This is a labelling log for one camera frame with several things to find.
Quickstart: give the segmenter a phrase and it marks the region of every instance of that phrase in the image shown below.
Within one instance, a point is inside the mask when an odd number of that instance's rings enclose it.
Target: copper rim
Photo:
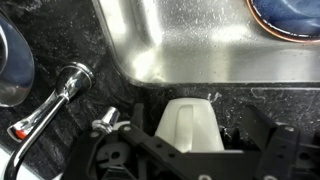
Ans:
[[[254,19],[260,24],[260,26],[265,29],[266,31],[268,31],[270,34],[278,37],[278,38],[281,38],[281,39],[284,39],[284,40],[287,40],[287,41],[292,41],[292,42],[299,42],[299,43],[317,43],[317,42],[320,42],[320,38],[317,38],[317,39],[306,39],[306,38],[299,38],[299,37],[295,37],[293,38],[294,36],[289,36],[287,34],[284,34],[284,33],[281,33],[275,29],[272,29],[269,25],[267,25],[266,23],[264,23],[262,21],[262,19],[260,18],[260,16],[257,14],[257,12],[254,10],[253,8],[253,5],[251,3],[251,0],[246,0],[247,1],[247,4],[249,6],[249,9],[250,9],[250,12],[251,14],[253,15]]]

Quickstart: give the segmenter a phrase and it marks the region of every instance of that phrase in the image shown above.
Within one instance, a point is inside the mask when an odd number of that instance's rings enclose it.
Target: screw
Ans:
[[[99,136],[99,133],[98,132],[92,132],[91,134],[90,134],[90,137],[92,137],[92,138],[96,138],[96,137],[98,137]]]
[[[198,178],[198,180],[212,180],[209,175],[201,174]]]
[[[294,131],[294,128],[291,127],[291,126],[286,126],[284,129],[287,130],[287,131],[290,131],[290,132]]]
[[[123,130],[124,130],[124,131],[130,131],[130,130],[131,130],[131,127],[130,127],[130,126],[126,126],[126,127],[123,128]]]
[[[272,175],[266,175],[263,177],[263,180],[278,180],[278,178],[276,178]]]

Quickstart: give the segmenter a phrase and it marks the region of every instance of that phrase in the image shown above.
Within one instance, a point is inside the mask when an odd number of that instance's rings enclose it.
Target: stainless steel sink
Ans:
[[[320,45],[272,37],[244,0],[93,2],[113,59],[132,82],[320,81]]]

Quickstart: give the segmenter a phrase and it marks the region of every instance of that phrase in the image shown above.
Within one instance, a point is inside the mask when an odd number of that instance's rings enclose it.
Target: blue bowl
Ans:
[[[295,42],[320,42],[320,0],[247,0],[258,23]]]

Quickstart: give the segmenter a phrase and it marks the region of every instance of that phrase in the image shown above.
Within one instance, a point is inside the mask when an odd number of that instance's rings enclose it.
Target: black granite countertop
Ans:
[[[148,128],[157,127],[170,99],[208,99],[219,124],[240,126],[243,107],[254,104],[276,121],[300,127],[311,135],[320,125],[318,84],[175,85],[138,87],[120,76],[90,0],[7,0],[2,8],[25,36],[34,55],[36,76],[30,95],[14,108],[0,108],[0,143],[10,151],[18,143],[6,129],[41,105],[54,88],[66,62],[84,62],[94,68],[93,89],[64,107],[31,148],[25,162],[44,179],[62,172],[72,145],[93,120],[112,105],[127,120],[135,103],[147,109]]]

